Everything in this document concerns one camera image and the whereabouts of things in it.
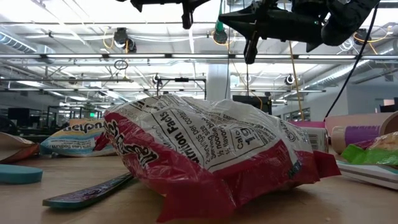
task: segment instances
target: red and white chip bag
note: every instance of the red and white chip bag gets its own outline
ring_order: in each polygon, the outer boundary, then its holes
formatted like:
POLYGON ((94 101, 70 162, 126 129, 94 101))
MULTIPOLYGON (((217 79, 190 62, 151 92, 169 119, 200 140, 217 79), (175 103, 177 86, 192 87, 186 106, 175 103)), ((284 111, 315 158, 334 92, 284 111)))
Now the red and white chip bag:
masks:
POLYGON ((227 217, 259 195, 340 174, 304 130, 230 100, 150 97, 109 108, 105 121, 102 141, 165 195, 158 222, 227 217))

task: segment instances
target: teal plastic lid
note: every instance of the teal plastic lid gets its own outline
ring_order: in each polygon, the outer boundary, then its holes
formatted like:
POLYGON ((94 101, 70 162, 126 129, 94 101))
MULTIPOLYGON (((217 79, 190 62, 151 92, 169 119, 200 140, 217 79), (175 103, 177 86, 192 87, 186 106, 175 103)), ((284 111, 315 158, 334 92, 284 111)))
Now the teal plastic lid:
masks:
POLYGON ((0 183, 2 184, 32 184, 40 182, 42 176, 42 169, 0 164, 0 183))

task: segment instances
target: desk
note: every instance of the desk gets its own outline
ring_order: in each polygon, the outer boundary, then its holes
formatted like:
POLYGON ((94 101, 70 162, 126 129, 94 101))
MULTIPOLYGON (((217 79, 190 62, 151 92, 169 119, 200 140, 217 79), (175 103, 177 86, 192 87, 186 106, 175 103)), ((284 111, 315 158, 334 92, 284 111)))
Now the desk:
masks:
MULTIPOLYGON (((142 184, 129 185, 92 207, 52 210, 42 200, 90 187, 126 173, 119 157, 31 159, 20 165, 44 170, 41 183, 0 185, 0 223, 110 224, 150 223, 162 196, 142 184)), ((169 223, 396 223, 398 193, 346 177, 329 177, 288 192, 259 197, 227 220, 178 220, 169 223)))

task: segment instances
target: tabletop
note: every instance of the tabletop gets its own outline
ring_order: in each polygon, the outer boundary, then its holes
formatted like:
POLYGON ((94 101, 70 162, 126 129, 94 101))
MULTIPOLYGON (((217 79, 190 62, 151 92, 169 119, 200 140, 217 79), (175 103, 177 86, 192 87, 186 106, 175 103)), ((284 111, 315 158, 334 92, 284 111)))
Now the tabletop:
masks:
MULTIPOLYGON (((18 163, 44 170, 40 183, 0 184, 0 223, 155 223, 163 197, 143 184, 128 184, 83 210, 43 207, 42 200, 100 184, 127 172, 117 156, 41 158, 18 163)), ((398 193, 348 177, 258 197, 225 220, 176 220, 168 223, 396 223, 398 193)))

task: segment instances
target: green wrapper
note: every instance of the green wrapper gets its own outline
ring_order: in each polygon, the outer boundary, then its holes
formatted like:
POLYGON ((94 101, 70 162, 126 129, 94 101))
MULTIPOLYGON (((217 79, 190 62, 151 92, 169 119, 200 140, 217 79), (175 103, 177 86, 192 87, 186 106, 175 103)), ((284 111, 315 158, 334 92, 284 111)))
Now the green wrapper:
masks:
POLYGON ((351 164, 383 164, 398 166, 398 150, 385 150, 372 148, 364 150, 354 144, 350 144, 342 153, 342 156, 351 164))

